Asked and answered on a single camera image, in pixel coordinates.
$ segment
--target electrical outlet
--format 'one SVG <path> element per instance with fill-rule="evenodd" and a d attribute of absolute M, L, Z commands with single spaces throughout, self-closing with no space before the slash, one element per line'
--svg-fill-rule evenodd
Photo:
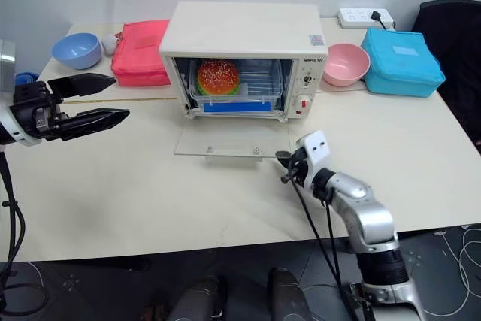
<path fill-rule="evenodd" d="M 394 20 L 386 9 L 341 8 L 337 17 L 339 18 L 340 26 L 344 29 L 382 28 L 383 26 L 378 21 L 371 19 L 373 11 L 381 14 L 381 20 L 387 29 L 392 27 Z"/>

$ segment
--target floor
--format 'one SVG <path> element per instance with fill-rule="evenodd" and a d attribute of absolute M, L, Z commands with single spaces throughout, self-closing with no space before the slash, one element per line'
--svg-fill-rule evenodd
<path fill-rule="evenodd" d="M 446 233 L 446 239 L 457 254 L 463 232 L 464 229 L 456 227 Z M 481 232 L 469 232 L 468 236 L 470 241 L 481 240 Z M 443 238 L 429 232 L 404 239 L 401 247 L 424 308 L 434 313 L 455 310 L 463 302 L 466 290 L 459 277 L 458 265 Z M 469 252 L 474 260 L 481 260 L 479 247 L 474 245 Z M 467 257 L 463 258 L 463 264 L 472 292 L 481 294 L 481 268 Z M 319 321 L 348 320 L 337 291 L 319 286 L 334 282 L 313 241 L 163 253 L 90 263 L 36 262 L 35 265 L 49 289 L 50 301 L 40 313 L 15 318 L 17 320 L 139 320 L 145 306 L 156 302 L 171 303 L 183 287 L 207 274 L 222 274 L 228 279 L 229 321 L 269 320 L 266 283 L 273 267 L 286 267 L 298 278 Z M 38 283 L 38 273 L 31 264 L 19 262 L 14 269 L 18 271 L 15 283 Z M 354 255 L 341 253 L 340 269 L 345 283 L 360 280 Z M 35 290 L 8 293 L 11 310 L 31 307 L 39 301 L 41 296 Z M 460 312 L 443 319 L 475 320 L 480 314 L 481 300 L 470 295 Z M 435 319 L 439 318 L 428 316 L 428 320 Z"/>

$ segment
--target blue bowl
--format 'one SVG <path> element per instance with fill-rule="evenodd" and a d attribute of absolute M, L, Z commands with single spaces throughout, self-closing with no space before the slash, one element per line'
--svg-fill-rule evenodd
<path fill-rule="evenodd" d="M 72 69 L 86 69 L 95 65 L 102 56 L 100 42 L 91 33 L 68 35 L 55 43 L 52 56 Z"/>

